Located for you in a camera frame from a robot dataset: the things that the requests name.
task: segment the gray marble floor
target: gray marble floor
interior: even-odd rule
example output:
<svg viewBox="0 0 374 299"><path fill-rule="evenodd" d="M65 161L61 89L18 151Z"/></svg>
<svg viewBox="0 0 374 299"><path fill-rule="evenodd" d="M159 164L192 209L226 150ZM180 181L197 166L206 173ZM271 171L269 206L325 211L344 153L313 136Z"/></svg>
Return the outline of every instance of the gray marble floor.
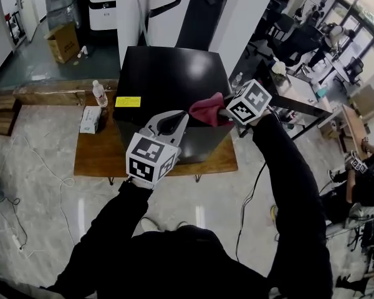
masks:
<svg viewBox="0 0 374 299"><path fill-rule="evenodd" d="M25 236L17 225L11 205L1 203L0 210L15 228L10 228L0 214L0 274L4 277L48 286L54 283L70 257L72 241L59 206L61 181L28 150L23 136L56 176L72 178L81 117L82 107L23 106L12 137L0 136L0 169L8 154L1 178L6 194L12 199L21 198L17 213L28 234L28 243L20 253L12 234L16 234L21 243ZM198 221L218 235L227 253L234 258L241 204L264 160L250 136L240 139L235 130L232 134L238 172L205 175L198 184L192 176L165 178L149 201L148 215L166 229L173 229L180 221L192 224ZM325 141L317 129L309 131L296 143L321 189L328 182L326 170L340 166L343 161L338 144ZM78 242L101 208L116 195L123 179L116 179L114 186L110 186L106 178L76 176L74 179L72 187L62 185L62 208L69 220L72 238ZM269 215L273 202L269 173L265 170L254 199L247 206L239 246L241 262L264 275L269 273L277 247L274 240L277 231ZM121 229L121 222L114 223L114 234ZM335 278L350 267L346 241L347 235L341 235L328 243ZM302 273L307 273L308 269L310 266L302 267Z"/></svg>

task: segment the yellow label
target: yellow label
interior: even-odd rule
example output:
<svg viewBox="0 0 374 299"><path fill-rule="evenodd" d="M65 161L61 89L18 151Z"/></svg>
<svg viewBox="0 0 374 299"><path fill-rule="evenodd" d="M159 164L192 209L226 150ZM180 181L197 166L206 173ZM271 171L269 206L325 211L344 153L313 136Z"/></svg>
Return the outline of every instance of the yellow label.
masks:
<svg viewBox="0 0 374 299"><path fill-rule="evenodd" d="M117 97L115 107L140 107L141 97Z"/></svg>

